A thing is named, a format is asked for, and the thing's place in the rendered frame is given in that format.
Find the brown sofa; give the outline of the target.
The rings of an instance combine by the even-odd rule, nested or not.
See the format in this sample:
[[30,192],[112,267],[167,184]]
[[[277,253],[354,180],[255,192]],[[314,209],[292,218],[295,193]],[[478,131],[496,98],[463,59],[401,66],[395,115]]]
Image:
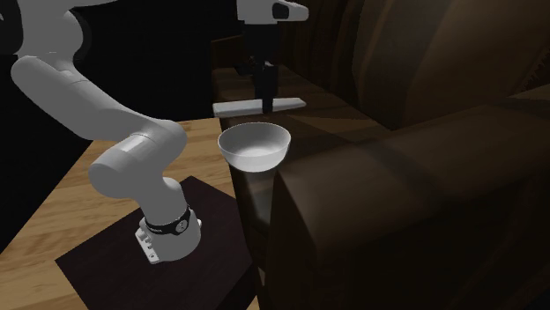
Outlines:
[[260,310],[550,310],[550,0],[293,0],[231,172]]

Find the dark robot stand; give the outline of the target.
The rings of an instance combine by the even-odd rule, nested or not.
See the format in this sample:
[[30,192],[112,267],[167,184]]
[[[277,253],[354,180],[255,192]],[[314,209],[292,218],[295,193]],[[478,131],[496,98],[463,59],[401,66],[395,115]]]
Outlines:
[[237,202],[195,177],[182,189],[203,222],[190,255],[149,263],[134,210],[56,259],[88,310],[247,310],[256,293]]

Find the white flat slab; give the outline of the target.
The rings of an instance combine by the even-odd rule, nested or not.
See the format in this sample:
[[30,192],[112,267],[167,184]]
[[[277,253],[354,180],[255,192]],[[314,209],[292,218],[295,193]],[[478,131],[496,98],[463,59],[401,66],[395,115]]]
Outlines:
[[[268,102],[271,103],[272,112],[306,106],[306,102],[300,98],[275,98]],[[264,112],[264,100],[254,99],[218,102],[212,105],[212,110],[214,116],[218,118],[262,114]]]

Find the white bowl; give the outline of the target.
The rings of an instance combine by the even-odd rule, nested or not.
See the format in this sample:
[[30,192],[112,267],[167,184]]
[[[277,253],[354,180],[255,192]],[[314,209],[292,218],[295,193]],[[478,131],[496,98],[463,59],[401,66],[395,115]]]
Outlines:
[[261,173],[285,158],[292,137],[289,131],[268,122],[246,122],[225,129],[218,146],[225,161],[246,173]]

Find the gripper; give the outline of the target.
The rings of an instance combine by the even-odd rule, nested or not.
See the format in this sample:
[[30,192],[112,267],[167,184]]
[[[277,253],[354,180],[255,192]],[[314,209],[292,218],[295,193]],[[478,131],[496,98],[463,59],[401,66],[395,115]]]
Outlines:
[[255,68],[255,96],[262,101],[262,112],[273,111],[273,99],[278,94],[279,70],[273,63],[279,49],[279,26],[244,25],[244,42],[248,52],[248,65]]

